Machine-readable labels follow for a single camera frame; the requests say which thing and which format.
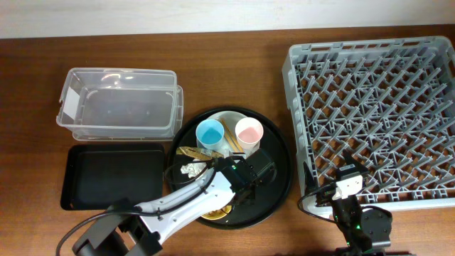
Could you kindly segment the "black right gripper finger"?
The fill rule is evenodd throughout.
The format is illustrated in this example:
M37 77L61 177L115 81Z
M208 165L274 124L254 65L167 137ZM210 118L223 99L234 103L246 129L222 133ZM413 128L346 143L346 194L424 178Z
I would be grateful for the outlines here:
M316 190L316 183L309 169L309 165L305 161L303 162L303 167L305 174L305 195L307 195Z
M358 166L360 163L355 160L353 157L352 157L352 154L347 150L347 149L344 149L343 152L342 152L342 156L344 158L344 161L346 163L346 166L348 165L354 165L354 166Z

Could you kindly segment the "pink plastic cup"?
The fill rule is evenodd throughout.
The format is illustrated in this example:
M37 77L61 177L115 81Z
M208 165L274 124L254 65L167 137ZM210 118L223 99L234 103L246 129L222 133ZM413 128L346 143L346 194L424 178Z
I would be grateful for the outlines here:
M252 117L242 118L235 125L237 142L243 149L251 149L259 143L264 134L262 123Z

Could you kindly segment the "yellow bowl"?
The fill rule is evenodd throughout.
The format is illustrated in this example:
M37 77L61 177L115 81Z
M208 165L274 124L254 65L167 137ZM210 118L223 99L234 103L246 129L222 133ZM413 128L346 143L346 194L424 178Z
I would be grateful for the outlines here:
M209 213L202 215L202 218L204 218L206 220L220 220L221 218L224 218L225 216L227 216L231 211L232 211L232 206L227 205L221 209L214 210L214 211L211 211Z

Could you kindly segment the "white tissue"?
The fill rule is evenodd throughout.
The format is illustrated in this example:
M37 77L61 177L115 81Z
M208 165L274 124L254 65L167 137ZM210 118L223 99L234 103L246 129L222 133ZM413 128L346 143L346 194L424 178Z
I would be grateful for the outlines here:
M199 174L204 172L207 164L205 162L198 162L192 164L186 164L181 167L180 171L183 175L186 175L188 178L195 178Z

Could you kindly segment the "blue plastic cup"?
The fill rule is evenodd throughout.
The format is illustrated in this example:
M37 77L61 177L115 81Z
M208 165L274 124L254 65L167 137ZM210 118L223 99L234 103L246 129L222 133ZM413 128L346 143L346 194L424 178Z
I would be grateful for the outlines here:
M196 139L206 149L220 149L223 145L224 134L224 126L216 119L203 120L196 127Z

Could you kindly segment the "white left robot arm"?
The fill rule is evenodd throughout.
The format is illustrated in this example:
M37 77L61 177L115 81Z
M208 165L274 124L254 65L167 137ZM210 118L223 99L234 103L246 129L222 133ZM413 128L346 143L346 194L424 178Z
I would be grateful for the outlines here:
M190 161L202 171L183 188L135 206L113 206L79 226L89 228L72 246L74 255L157 255L174 233L202 215L244 198L267 165L256 156Z

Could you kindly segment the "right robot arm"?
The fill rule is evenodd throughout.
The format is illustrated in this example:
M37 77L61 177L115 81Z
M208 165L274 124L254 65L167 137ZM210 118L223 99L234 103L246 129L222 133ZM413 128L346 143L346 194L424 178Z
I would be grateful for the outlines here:
M362 206L357 193L362 191L368 172L366 166L344 149L345 165L336 169L335 180L302 196L298 209L314 218L334 223L343 233L346 247L335 250L336 255L385 255L391 246L392 214L377 206ZM311 213L304 208L304 201L314 196L316 203L328 203L333 219Z

